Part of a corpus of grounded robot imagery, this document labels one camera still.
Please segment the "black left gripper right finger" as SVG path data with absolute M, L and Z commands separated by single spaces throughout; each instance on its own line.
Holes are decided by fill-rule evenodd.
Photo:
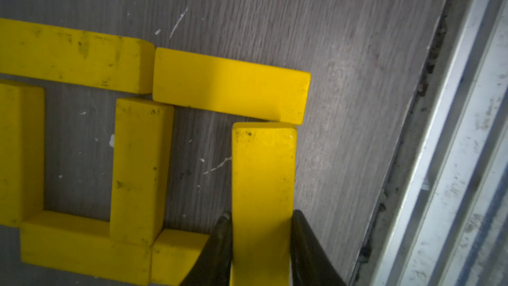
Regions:
M 293 285 L 347 285 L 300 210 L 295 210 L 292 216 L 290 253 Z

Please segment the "yellow block top bar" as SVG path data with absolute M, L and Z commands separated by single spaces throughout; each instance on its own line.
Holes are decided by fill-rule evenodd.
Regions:
M 19 227 L 44 208 L 41 87 L 1 80 L 1 224 Z

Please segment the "yellow block bar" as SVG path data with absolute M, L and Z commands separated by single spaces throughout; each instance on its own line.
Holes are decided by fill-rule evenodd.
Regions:
M 19 227 L 44 208 L 41 87 L 1 80 L 1 224 Z
M 175 109 L 139 98 L 118 99 L 110 235 L 150 246 L 162 230 Z

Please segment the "yellow block vertical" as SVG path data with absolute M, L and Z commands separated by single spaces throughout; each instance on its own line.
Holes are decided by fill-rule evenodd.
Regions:
M 152 248 L 109 236 L 109 223 L 42 211 L 20 226 L 21 260 L 136 285 L 151 281 Z
M 139 38 L 1 20 L 3 74 L 147 95 L 155 51 Z
M 209 238 L 207 234 L 165 229 L 152 252 L 152 283 L 179 285 L 195 265 Z

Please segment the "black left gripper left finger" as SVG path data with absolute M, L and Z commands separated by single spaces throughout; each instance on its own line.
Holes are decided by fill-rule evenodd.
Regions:
M 233 254 L 232 214 L 225 211 L 217 220 L 196 263 L 180 285 L 230 284 Z

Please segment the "yellow block spare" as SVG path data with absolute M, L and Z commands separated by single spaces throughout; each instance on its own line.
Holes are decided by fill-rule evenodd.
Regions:
M 152 96 L 180 107 L 301 125 L 310 82 L 304 71 L 157 48 Z
M 286 123 L 232 129 L 231 285 L 288 285 L 298 131 Z

